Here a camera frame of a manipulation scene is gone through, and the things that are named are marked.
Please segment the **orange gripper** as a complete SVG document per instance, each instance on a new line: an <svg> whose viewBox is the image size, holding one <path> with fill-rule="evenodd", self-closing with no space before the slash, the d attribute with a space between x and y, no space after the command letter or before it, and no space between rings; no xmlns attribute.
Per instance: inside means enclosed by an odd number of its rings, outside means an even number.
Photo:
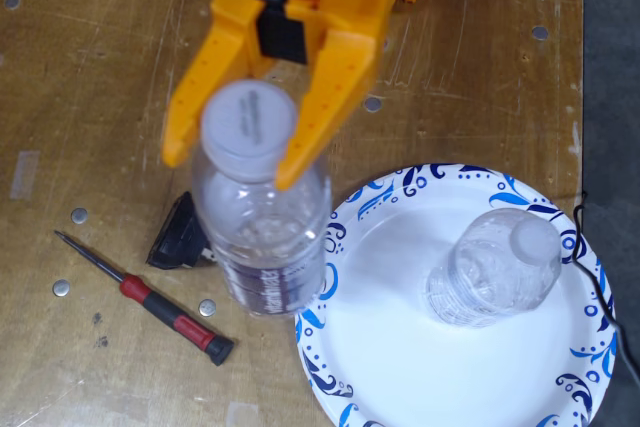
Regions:
<svg viewBox="0 0 640 427"><path fill-rule="evenodd" d="M276 188L291 188L369 91L394 2L211 0L211 28L168 104L164 163L175 168L189 157L206 102L230 82L263 75L263 55L314 66L276 172Z"/></svg>

